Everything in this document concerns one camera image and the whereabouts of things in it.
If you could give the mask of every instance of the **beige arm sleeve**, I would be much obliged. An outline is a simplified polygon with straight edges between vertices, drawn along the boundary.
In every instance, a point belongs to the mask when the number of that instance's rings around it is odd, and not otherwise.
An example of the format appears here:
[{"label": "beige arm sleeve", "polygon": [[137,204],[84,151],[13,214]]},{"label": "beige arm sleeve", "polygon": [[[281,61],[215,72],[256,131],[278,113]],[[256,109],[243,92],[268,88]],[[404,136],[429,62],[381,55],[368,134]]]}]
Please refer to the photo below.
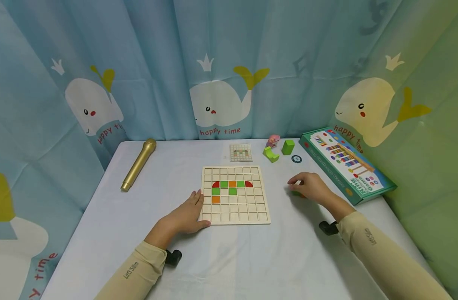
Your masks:
[{"label": "beige arm sleeve", "polygon": [[337,228],[389,300],[451,299],[421,265],[361,213],[346,216]]},{"label": "beige arm sleeve", "polygon": [[162,274],[166,251],[140,243],[104,285],[95,300],[143,300]]}]

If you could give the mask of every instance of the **table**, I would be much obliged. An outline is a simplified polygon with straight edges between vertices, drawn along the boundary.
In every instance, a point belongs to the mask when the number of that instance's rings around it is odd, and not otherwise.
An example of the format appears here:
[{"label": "table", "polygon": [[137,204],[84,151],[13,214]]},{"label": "table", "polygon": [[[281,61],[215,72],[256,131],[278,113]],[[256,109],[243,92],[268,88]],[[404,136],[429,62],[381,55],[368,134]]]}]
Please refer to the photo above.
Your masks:
[{"label": "table", "polygon": [[[157,142],[127,193],[120,186],[143,142],[121,143],[42,299],[93,299],[156,221],[200,188],[204,165],[260,165],[272,223],[213,226],[179,237],[169,249],[179,249],[182,260],[165,267],[149,299],[386,299],[339,235],[318,228],[333,222],[331,215],[288,192],[287,180],[309,171],[344,198],[294,141],[291,155],[280,153],[284,139],[279,142],[273,164],[262,155],[266,140]],[[254,161],[231,163],[234,143],[250,143]],[[294,154],[302,163],[291,161]],[[382,197],[357,209],[434,276]]]}]

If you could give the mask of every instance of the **white whale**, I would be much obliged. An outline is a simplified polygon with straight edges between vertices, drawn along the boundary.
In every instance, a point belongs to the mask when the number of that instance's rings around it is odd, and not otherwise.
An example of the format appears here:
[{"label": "white whale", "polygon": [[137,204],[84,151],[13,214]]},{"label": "white whale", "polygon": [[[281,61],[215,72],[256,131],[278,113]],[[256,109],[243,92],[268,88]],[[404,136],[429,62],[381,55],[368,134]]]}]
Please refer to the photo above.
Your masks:
[{"label": "white whale", "polygon": [[400,122],[431,112],[425,105],[412,106],[412,91],[406,87],[397,120],[384,126],[394,93],[392,86],[384,79],[364,79],[342,95],[334,114],[336,119],[357,130],[368,146],[376,147],[384,142]]},{"label": "white whale", "polygon": [[17,239],[0,240],[0,299],[18,300],[29,274],[30,262],[45,249],[49,236],[41,226],[15,217],[10,188],[4,175],[0,174],[0,222],[4,221],[10,221]]},{"label": "white whale", "polygon": [[86,135],[96,135],[110,121],[124,120],[121,108],[112,93],[106,92],[102,86],[91,80],[72,80],[65,89],[65,100]]},{"label": "white whale", "polygon": [[249,114],[252,89],[267,76],[269,69],[261,69],[254,76],[242,66],[235,67],[234,71],[242,76],[247,85],[247,93],[242,101],[235,89],[222,80],[202,82],[189,90],[198,126],[230,126]]}]

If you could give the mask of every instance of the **left hand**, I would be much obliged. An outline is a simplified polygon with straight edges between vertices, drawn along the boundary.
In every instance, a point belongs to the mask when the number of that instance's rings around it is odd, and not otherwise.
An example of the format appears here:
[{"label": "left hand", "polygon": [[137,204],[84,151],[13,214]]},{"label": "left hand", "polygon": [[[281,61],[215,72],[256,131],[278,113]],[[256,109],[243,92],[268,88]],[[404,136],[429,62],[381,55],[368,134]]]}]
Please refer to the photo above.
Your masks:
[{"label": "left hand", "polygon": [[167,224],[174,226],[177,233],[196,233],[197,231],[209,227],[209,221],[197,221],[204,203],[204,195],[201,190],[192,192],[189,198],[174,209],[163,219]]}]

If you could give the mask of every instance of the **gold microphone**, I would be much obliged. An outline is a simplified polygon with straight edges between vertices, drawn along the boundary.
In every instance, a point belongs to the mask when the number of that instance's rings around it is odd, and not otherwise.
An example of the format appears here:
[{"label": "gold microphone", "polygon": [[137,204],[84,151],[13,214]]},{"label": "gold microphone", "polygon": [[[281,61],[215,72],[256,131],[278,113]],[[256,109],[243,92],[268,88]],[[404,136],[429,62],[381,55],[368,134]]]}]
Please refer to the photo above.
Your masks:
[{"label": "gold microphone", "polygon": [[146,164],[147,159],[152,154],[152,152],[154,152],[155,149],[156,141],[154,139],[148,139],[144,142],[142,150],[139,153],[136,161],[129,170],[129,173],[127,173],[127,176],[124,179],[124,181],[122,181],[122,192],[127,192],[132,187],[134,181],[136,181],[137,179],[138,174],[141,173],[142,168]]}]

